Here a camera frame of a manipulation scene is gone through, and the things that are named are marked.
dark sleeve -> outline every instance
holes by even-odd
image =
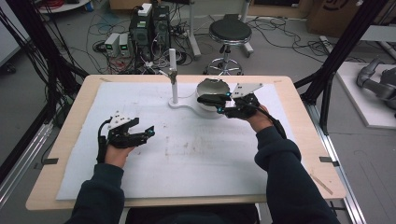
[[[256,134],[255,162],[268,173],[267,202],[274,224],[339,223],[301,165],[299,148],[274,127]]]
[[[120,167],[96,164],[92,179],[82,184],[72,216],[66,223],[118,224],[125,201],[120,188],[122,175]]]

stool base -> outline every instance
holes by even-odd
[[[242,76],[244,70],[242,66],[235,60],[218,58],[213,60],[204,70],[204,75],[227,75],[227,76]]]

white paper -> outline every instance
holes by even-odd
[[[231,90],[235,84],[229,84]],[[179,97],[195,93],[197,84],[178,83]],[[273,84],[255,91],[294,140]],[[155,126],[155,135],[130,153],[122,189],[126,198],[172,198],[264,194],[267,174],[255,162],[257,139],[240,119],[203,119],[188,108],[172,109],[170,83],[103,83],[92,104],[66,166],[57,200],[77,198],[91,179],[100,124],[119,110],[140,118],[130,133]],[[102,135],[107,135],[106,126]]]

hand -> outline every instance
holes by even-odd
[[[132,150],[134,150],[134,147],[116,148],[111,145],[108,145],[105,156],[105,163],[118,166],[122,169],[123,166],[125,165],[128,154]]]
[[[264,105],[260,105],[260,108],[268,112],[267,107]],[[254,114],[252,117],[247,119],[247,122],[250,123],[251,128],[257,133],[264,128],[268,128],[270,126],[273,126],[273,123],[271,120],[268,119],[267,116],[265,116],[262,112],[256,111],[256,114]]]

cardboard box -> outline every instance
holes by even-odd
[[[315,1],[306,21],[308,32],[340,37],[358,10],[356,1]]]
[[[132,9],[134,7],[141,7],[143,3],[151,3],[150,0],[109,0],[109,1],[110,1],[111,9]]]
[[[313,0],[300,0],[299,6],[297,7],[279,7],[255,5],[254,1],[252,1],[248,9],[248,15],[303,19],[308,16],[313,5],[312,2]]]

